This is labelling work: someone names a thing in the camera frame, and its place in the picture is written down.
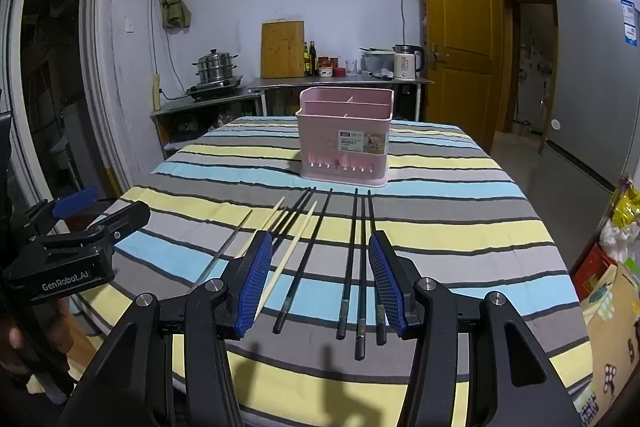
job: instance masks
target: screw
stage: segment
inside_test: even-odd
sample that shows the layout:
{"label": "screw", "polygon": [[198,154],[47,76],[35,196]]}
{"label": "screw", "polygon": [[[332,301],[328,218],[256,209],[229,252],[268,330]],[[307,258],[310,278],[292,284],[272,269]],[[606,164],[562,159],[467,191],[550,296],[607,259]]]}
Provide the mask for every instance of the screw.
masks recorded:
{"label": "screw", "polygon": [[151,293],[142,293],[136,297],[136,304],[138,306],[149,306],[154,301],[154,296]]}
{"label": "screw", "polygon": [[500,292],[490,292],[489,300],[496,306],[502,306],[505,302],[507,302],[507,297],[502,295]]}
{"label": "screw", "polygon": [[222,290],[222,287],[225,283],[222,282],[222,279],[209,279],[206,283],[204,283],[204,287],[210,292],[218,292]]}
{"label": "screw", "polygon": [[423,277],[422,279],[418,279],[418,286],[426,291],[433,290],[437,285],[438,283],[431,277]]}

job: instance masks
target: bottle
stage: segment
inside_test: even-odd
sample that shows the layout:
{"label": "bottle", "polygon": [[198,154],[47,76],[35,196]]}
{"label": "bottle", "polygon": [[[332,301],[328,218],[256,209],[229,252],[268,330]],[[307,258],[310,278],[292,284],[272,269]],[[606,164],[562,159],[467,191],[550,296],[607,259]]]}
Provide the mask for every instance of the bottle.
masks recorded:
{"label": "bottle", "polygon": [[311,76],[311,55],[309,55],[309,49],[306,47],[306,42],[305,42],[305,76]]}
{"label": "bottle", "polygon": [[316,42],[311,41],[311,47],[309,48],[309,55],[311,57],[311,76],[318,76],[316,71]]}

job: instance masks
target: wooden cutting board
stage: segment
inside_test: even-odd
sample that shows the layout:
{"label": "wooden cutting board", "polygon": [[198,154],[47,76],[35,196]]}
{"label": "wooden cutting board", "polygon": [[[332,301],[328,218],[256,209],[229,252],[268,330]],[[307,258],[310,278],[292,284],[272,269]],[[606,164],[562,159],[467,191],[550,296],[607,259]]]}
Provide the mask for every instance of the wooden cutting board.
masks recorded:
{"label": "wooden cutting board", "polygon": [[267,22],[262,25],[262,77],[305,76],[304,21]]}

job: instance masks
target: silver refrigerator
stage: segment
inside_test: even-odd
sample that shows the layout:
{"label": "silver refrigerator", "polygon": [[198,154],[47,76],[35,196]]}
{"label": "silver refrigerator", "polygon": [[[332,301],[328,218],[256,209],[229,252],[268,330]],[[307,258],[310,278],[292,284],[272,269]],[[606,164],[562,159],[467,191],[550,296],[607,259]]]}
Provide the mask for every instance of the silver refrigerator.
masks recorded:
{"label": "silver refrigerator", "polygon": [[571,269],[640,156],[639,16],[625,0],[557,0],[551,126],[529,200]]}

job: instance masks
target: refrigerator sticker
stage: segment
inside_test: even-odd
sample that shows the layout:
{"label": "refrigerator sticker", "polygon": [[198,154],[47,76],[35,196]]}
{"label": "refrigerator sticker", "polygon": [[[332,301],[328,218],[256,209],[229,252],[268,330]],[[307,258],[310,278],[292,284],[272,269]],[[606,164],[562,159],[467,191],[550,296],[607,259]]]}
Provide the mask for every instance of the refrigerator sticker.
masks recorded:
{"label": "refrigerator sticker", "polygon": [[622,16],[625,18],[625,24],[636,27],[636,16],[634,14],[634,4],[631,1],[620,0],[622,4]]}
{"label": "refrigerator sticker", "polygon": [[638,36],[636,35],[636,28],[630,26],[629,24],[625,24],[625,40],[627,44],[631,44],[632,46],[638,45]]}
{"label": "refrigerator sticker", "polygon": [[388,135],[362,131],[338,131],[338,151],[385,154]]}

